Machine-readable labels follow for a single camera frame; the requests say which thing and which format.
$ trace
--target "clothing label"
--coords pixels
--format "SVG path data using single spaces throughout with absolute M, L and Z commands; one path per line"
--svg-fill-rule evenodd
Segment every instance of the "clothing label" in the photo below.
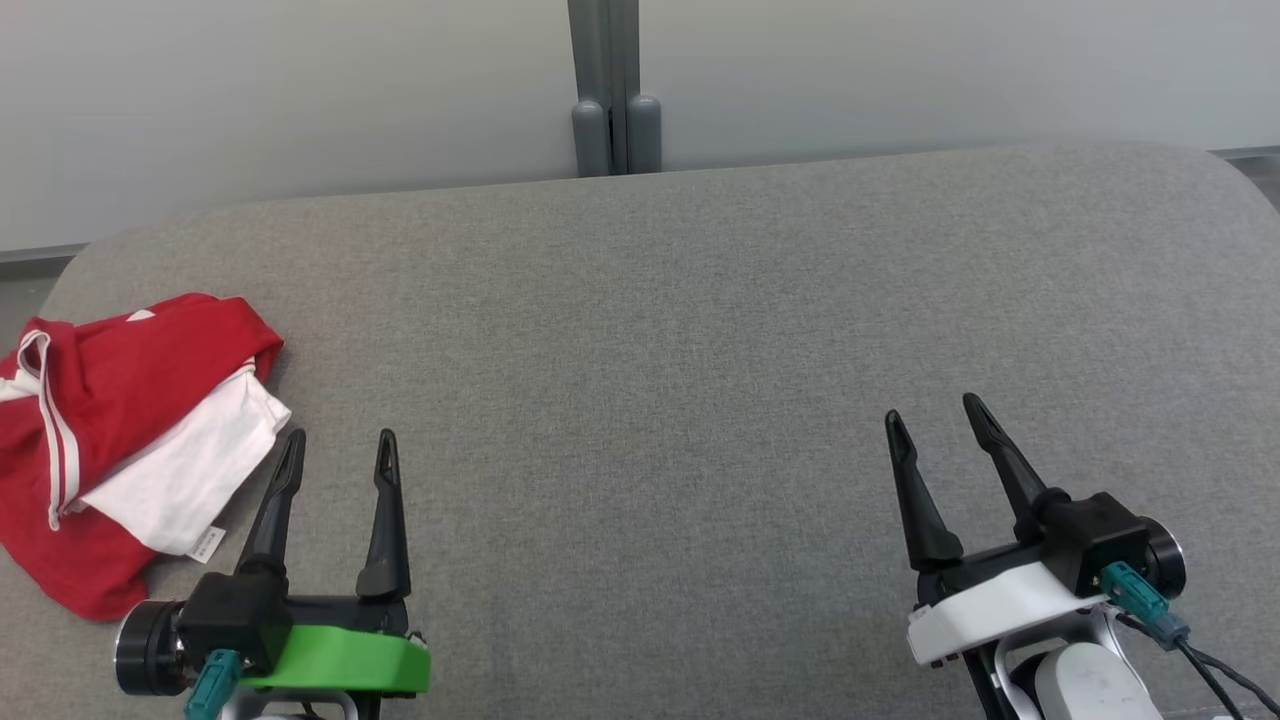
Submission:
M 214 556 L 214 551 L 218 550 L 218 543 L 223 542 L 223 537 L 225 536 L 227 530 L 210 525 L 205 530 L 205 534 L 200 536 L 196 547 L 187 551 L 187 557 L 201 564 L 209 562 L 209 559 Z

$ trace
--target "white wall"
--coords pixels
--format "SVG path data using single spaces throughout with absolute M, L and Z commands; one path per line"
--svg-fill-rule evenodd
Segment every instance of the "white wall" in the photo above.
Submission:
M 666 169 L 1046 138 L 1280 145 L 1276 0 L 640 1 Z
M 4 0 L 0 251 L 576 174 L 563 0 Z

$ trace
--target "gray couch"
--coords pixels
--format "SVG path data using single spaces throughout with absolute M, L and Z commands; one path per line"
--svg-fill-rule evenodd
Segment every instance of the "gray couch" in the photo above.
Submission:
M 288 200 L 90 246 L 45 315 L 243 295 L 308 432 L 294 592 L 349 592 L 397 430 L 426 698 L 388 717 L 979 717 L 916 667 L 882 419 L 969 550 L 1011 512 L 960 396 L 1046 480 L 1187 552 L 1199 644 L 1280 688 L 1280 215 L 1222 161 L 1052 146 Z M 229 570 L 264 487 L 227 511 Z M 4 717 L 180 717 L 125 697 L 114 626 L 0 560 Z M 1169 717 L 1180 657 L 1123 641 Z M 1242 701 L 1251 700 L 1239 694 Z

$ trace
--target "white cloth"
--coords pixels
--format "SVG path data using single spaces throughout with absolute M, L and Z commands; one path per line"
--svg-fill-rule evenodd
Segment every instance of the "white cloth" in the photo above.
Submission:
M 247 363 L 79 500 L 142 544 L 183 555 L 271 451 L 289 415 Z

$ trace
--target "teal connector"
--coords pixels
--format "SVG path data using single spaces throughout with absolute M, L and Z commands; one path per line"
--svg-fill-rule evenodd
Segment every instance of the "teal connector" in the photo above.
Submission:
M 191 689 L 183 715 L 187 720 L 218 720 L 223 706 L 230 700 L 244 675 L 239 655 L 229 650 L 215 650 L 205 661 L 205 669 Z
M 1187 623 L 1169 611 L 1165 596 L 1128 562 L 1112 562 L 1102 569 L 1102 592 L 1121 610 L 1142 621 L 1152 639 L 1165 651 L 1174 650 L 1178 641 L 1185 641 L 1192 634 Z
M 1169 614 L 1169 601 L 1128 562 L 1102 569 L 1102 592 L 1130 615 L 1149 625 Z

